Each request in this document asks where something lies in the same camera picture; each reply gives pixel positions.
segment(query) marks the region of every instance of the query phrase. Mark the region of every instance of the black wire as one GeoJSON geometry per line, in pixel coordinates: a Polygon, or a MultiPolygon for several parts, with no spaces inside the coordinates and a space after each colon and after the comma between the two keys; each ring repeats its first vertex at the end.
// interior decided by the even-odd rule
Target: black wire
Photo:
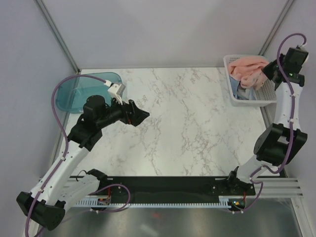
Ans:
{"type": "Polygon", "coordinates": [[[83,169],[82,171],[80,171],[80,172],[79,172],[79,174],[76,176],[76,180],[77,180],[77,182],[79,182],[79,180],[78,180],[78,176],[80,175],[80,173],[81,173],[81,172],[85,172],[85,174],[87,174],[87,173],[88,173],[88,172],[87,172],[87,171],[85,171],[84,169],[83,169]]]}

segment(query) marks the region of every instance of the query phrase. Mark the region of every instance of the gray floor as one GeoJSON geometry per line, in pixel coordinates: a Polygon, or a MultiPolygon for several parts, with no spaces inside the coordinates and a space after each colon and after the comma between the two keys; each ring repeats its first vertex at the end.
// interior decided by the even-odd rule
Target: gray floor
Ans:
{"type": "MultiPolygon", "coordinates": [[[[66,217],[81,212],[72,208],[66,217]]],[[[130,208],[85,213],[44,237],[300,237],[290,201],[259,200],[244,214],[220,209],[130,208]]]]}

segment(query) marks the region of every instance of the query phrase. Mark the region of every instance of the translucent teal basket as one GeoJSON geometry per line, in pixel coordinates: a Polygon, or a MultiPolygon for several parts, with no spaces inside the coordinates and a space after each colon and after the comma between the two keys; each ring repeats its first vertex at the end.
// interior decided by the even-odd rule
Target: translucent teal basket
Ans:
{"type": "MultiPolygon", "coordinates": [[[[88,74],[113,83],[122,83],[120,76],[116,73],[93,73],[88,74]]],[[[78,114],[83,112],[83,105],[91,95],[101,95],[105,102],[111,105],[111,96],[108,87],[101,81],[92,78],[80,77],[63,83],[57,92],[56,106],[62,111],[78,114]]]]}

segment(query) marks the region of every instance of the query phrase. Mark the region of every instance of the pile of clothes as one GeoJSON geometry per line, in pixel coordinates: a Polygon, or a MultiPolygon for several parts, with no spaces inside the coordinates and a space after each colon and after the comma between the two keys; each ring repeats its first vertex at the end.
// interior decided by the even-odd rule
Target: pile of clothes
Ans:
{"type": "Polygon", "coordinates": [[[233,95],[239,100],[255,100],[259,90],[268,79],[261,71],[269,62],[261,56],[246,56],[228,65],[233,95]]]}

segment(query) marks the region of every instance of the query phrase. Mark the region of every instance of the laundry basket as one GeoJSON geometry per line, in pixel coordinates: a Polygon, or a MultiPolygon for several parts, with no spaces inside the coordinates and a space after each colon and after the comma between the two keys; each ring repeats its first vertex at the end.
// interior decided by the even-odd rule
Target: laundry basket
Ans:
{"type": "Polygon", "coordinates": [[[276,97],[276,93],[274,90],[275,84],[271,80],[266,80],[265,83],[263,84],[263,86],[259,90],[255,91],[256,100],[238,100],[234,97],[227,66],[231,62],[233,62],[239,58],[245,57],[245,56],[247,56],[247,55],[233,54],[233,55],[226,55],[224,57],[226,77],[227,77],[227,82],[228,82],[228,87],[229,87],[230,98],[231,98],[232,104],[234,106],[264,107],[268,104],[276,103],[277,97],[276,97]]]}

